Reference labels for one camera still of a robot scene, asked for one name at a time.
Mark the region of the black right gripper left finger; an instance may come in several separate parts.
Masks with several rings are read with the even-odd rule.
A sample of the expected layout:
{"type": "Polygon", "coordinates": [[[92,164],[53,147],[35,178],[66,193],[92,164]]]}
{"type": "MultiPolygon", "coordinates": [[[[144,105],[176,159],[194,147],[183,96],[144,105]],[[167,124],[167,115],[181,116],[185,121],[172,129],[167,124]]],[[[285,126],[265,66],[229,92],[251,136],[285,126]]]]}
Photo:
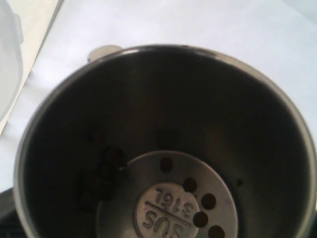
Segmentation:
{"type": "Polygon", "coordinates": [[[0,194],[0,237],[20,237],[20,221],[16,213],[11,188],[0,194]]]}

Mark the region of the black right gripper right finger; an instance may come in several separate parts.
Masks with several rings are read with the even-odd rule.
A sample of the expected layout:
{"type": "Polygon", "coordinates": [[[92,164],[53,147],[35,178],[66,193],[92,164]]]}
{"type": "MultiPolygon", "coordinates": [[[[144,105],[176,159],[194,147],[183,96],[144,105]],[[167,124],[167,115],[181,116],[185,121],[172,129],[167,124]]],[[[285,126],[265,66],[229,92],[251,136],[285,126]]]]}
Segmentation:
{"type": "Polygon", "coordinates": [[[308,213],[307,238],[317,237],[317,210],[312,209],[308,213]]]}

